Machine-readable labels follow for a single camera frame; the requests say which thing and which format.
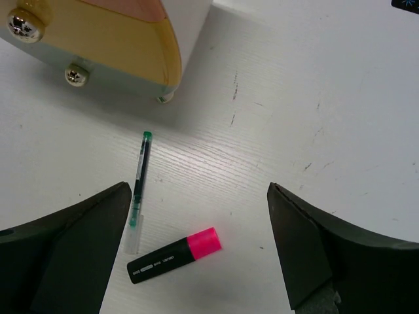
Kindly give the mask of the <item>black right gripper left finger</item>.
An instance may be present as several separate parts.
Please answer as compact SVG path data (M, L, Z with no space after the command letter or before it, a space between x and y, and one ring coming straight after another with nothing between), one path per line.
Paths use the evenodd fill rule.
M132 199L120 182L1 231L2 313L99 313Z

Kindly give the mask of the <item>green gel pen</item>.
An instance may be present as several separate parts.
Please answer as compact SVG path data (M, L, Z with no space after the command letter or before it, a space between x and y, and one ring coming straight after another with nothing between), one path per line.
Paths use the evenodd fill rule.
M132 204L130 216L128 219L128 227L126 230L126 253L137 254L139 248L139 235L141 229L141 204L143 199L143 191L147 176L147 168L149 156L151 153L151 143L153 135L149 131L143 133L141 150L139 153L139 161L137 165L136 179L134 184L134 192L132 196Z

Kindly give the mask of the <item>round cream drawer organizer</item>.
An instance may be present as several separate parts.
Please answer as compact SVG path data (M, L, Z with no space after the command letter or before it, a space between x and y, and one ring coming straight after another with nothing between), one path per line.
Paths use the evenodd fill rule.
M80 88L121 88L167 103L211 1L2 1L1 38Z

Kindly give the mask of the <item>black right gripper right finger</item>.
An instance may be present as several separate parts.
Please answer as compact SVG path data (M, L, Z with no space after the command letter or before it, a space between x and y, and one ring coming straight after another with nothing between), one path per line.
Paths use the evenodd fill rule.
M418 244L360 228L271 183L268 209L295 313L417 313Z

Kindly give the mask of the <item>pink cap black highlighter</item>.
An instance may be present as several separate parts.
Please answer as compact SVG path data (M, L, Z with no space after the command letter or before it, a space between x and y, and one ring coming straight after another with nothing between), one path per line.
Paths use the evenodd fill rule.
M214 227L184 237L127 264L133 284L142 283L159 275L216 253L222 244Z

